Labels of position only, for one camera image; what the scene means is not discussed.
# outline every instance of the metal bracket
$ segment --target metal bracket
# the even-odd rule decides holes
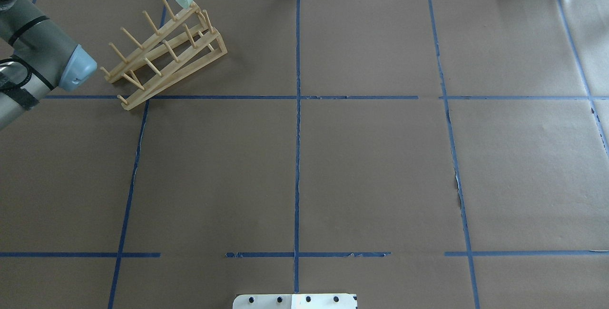
[[[354,294],[240,295],[233,309],[357,309]]]

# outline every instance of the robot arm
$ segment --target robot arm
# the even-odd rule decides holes
[[[192,0],[176,0],[182,7]],[[72,91],[96,70],[83,48],[29,0],[0,0],[0,38],[15,52],[0,60],[0,130],[56,87]]]

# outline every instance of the black cable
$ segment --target black cable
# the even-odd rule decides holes
[[[23,81],[21,81],[21,83],[7,86],[6,88],[0,88],[0,92],[19,89],[22,86],[26,85],[28,83],[28,81],[30,81],[30,79],[32,79],[32,68],[29,66],[29,64],[27,64],[26,62],[24,62],[21,59],[17,59],[17,58],[2,59],[2,60],[0,60],[0,65],[6,64],[7,62],[12,62],[12,61],[17,62],[18,64],[21,64],[24,68],[26,68],[26,70],[28,71],[28,74],[26,75],[25,79]]]

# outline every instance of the wooden peg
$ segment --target wooden peg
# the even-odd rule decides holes
[[[138,82],[138,84],[142,85],[142,82],[139,81],[137,77],[135,77],[135,73],[133,73],[133,70],[129,70],[129,74],[131,75],[131,78],[135,79],[135,81]]]
[[[136,45],[139,47],[139,49],[141,49],[141,50],[143,50],[143,49],[144,49],[144,46],[142,46],[142,44],[140,44],[140,43],[139,43],[139,41],[137,41],[137,40],[136,40],[136,39],[133,37],[133,35],[131,35],[131,33],[129,33],[129,32],[126,30],[126,29],[124,29],[124,27],[120,27],[120,30],[121,30],[121,31],[122,31],[122,32],[123,32],[123,33],[124,33],[124,34],[125,34],[125,35],[126,35],[128,38],[129,38],[129,39],[131,39],[131,41],[132,41],[133,43],[135,43],[135,44],[136,44]]]
[[[163,75],[161,74],[161,71],[159,71],[156,66],[154,66],[154,64],[152,64],[152,62],[148,59],[148,58],[144,58],[144,61],[146,62],[146,64],[148,64],[148,66],[150,66],[150,68],[157,74],[159,75],[159,77],[162,77]]]
[[[150,18],[150,15],[148,15],[148,12],[146,10],[144,10],[144,11],[142,11],[142,14],[144,14],[144,16],[146,16],[146,20],[148,21],[148,23],[152,27],[152,30],[154,30],[154,33],[156,35],[161,35],[161,32],[158,31],[158,29],[157,29],[157,25],[155,25],[154,22],[152,22],[152,19]]]
[[[110,73],[108,72],[108,70],[106,70],[106,68],[104,66],[100,67],[99,69],[104,71],[104,73],[106,73],[107,77],[110,77]]]
[[[203,17],[203,14],[201,13],[201,11],[196,12],[196,18],[198,18],[198,22],[201,23],[201,25],[203,27],[206,27],[206,29],[209,28],[209,26],[207,26],[207,22],[205,21],[205,18]]]
[[[124,105],[129,105],[129,102],[125,99],[125,97],[122,97],[121,95],[116,95],[116,98],[119,99]]]
[[[209,28],[209,31],[211,32],[211,34],[215,34],[216,29],[214,27],[212,27],[211,20],[209,20],[209,15],[207,15],[207,12],[205,12],[203,14],[203,17],[205,18],[205,23],[207,23],[207,27]]]
[[[120,51],[116,48],[116,46],[114,46],[114,44],[112,42],[109,43],[109,46],[112,47],[112,49],[116,52],[116,55],[118,55],[118,57],[120,58],[120,60],[122,60],[122,62],[124,62],[125,64],[128,63],[127,58],[125,58],[125,56],[122,55],[122,53],[120,53]]]
[[[165,8],[167,8],[167,12],[169,12],[169,16],[171,16],[172,20],[177,20],[176,15],[174,15],[174,12],[171,11],[171,8],[169,7],[169,3],[167,3],[167,0],[163,0],[163,4],[165,5]]]
[[[192,38],[192,34],[190,33],[190,29],[188,29],[188,26],[185,23],[182,25],[182,27],[184,27],[184,30],[187,32],[188,40],[190,40],[192,48],[196,49],[196,44],[194,43],[194,39]]]
[[[123,73],[122,77],[128,80],[131,84],[137,86],[138,89],[144,90],[144,87],[139,83],[139,81],[135,81],[135,79],[129,77],[126,73]]]
[[[176,55],[176,53],[174,53],[174,50],[171,49],[171,46],[169,45],[169,42],[167,42],[167,40],[163,40],[163,45],[167,47],[167,51],[170,53],[171,57],[174,58],[176,62],[180,62],[178,56]]]

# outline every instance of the grid line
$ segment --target grid line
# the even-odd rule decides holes
[[[135,189],[135,176],[138,171],[139,166],[139,157],[141,156],[141,147],[142,147],[142,139],[144,137],[144,129],[146,128],[146,118],[148,117],[148,106],[150,105],[149,101],[146,101],[146,106],[144,107],[144,114],[142,115],[142,125],[139,129],[139,140],[138,147],[135,151],[135,161],[133,162],[133,173],[131,174],[131,185],[129,186],[129,195],[127,198],[127,205],[125,207],[125,216],[122,222],[122,229],[120,231],[120,241],[118,245],[118,252],[116,255],[116,264],[115,264],[115,272],[112,277],[112,286],[110,288],[110,296],[108,300],[108,309],[112,309],[114,305],[114,298],[116,294],[116,285],[118,283],[118,276],[120,273],[120,261],[122,260],[122,251],[125,246],[125,238],[127,236],[127,226],[129,223],[129,214],[131,212],[131,203],[133,201],[133,190]]]
[[[530,257],[541,255],[595,255],[609,257],[607,250],[481,250],[470,252],[474,257]],[[468,252],[445,252],[445,257],[467,257]]]
[[[114,95],[47,95],[44,99],[96,99],[116,100]],[[292,95],[157,95],[151,100],[295,100]],[[307,95],[300,96],[300,100],[419,100],[417,95],[405,96],[351,96],[351,95]],[[439,96],[439,100],[609,100],[609,96]]]
[[[0,258],[116,258],[112,252],[0,252]],[[123,258],[160,258],[161,253],[122,253]]]
[[[438,72],[440,75],[440,86],[442,88],[444,112],[446,113],[446,125],[448,126],[448,138],[451,145],[452,165],[455,170],[455,179],[457,180],[457,192],[459,193],[459,201],[461,201],[461,220],[463,224],[463,233],[465,235],[465,247],[467,249],[467,261],[470,266],[471,289],[474,296],[474,305],[476,309],[480,309],[480,300],[478,297],[478,284],[476,282],[476,270],[474,268],[474,257],[471,254],[470,229],[467,225],[467,214],[465,213],[465,200],[463,199],[463,187],[461,184],[461,175],[459,173],[459,161],[457,160],[457,150],[455,148],[454,135],[452,133],[452,123],[450,115],[450,107],[448,106],[448,94],[446,92],[446,82],[444,81],[444,71],[442,70],[442,62],[440,61],[440,43],[438,41],[438,32],[435,26],[435,15],[433,14],[432,0],[429,3],[429,16],[431,17],[431,29],[433,32],[433,44],[435,46],[435,55],[438,63]]]
[[[294,293],[300,291],[300,0],[296,0],[296,171],[294,188]]]
[[[383,258],[391,252],[298,252],[299,258]],[[294,252],[237,252],[226,253],[227,258],[293,258]]]
[[[586,90],[586,95],[588,96],[588,101],[590,102],[590,107],[592,108],[592,114],[594,115],[594,120],[596,121],[596,127],[599,130],[600,139],[603,143],[603,147],[605,148],[605,154],[609,158],[609,146],[607,145],[607,136],[605,136],[605,131],[603,130],[603,125],[600,122],[599,113],[596,110],[596,105],[594,105],[594,100],[592,99],[592,94],[590,92],[590,87],[588,85],[588,79],[586,78],[585,72],[583,72],[583,67],[581,66],[581,60],[579,58],[579,53],[577,53],[577,49],[575,47],[575,42],[573,42],[573,36],[571,35],[569,23],[567,23],[567,18],[565,16],[565,11],[563,9],[562,0],[556,0],[559,5],[559,14],[560,18],[565,26],[565,32],[567,34],[567,38],[569,40],[570,48],[573,52],[573,56],[575,57],[575,62],[577,64],[577,70],[581,76],[581,82],[583,83],[583,87]]]

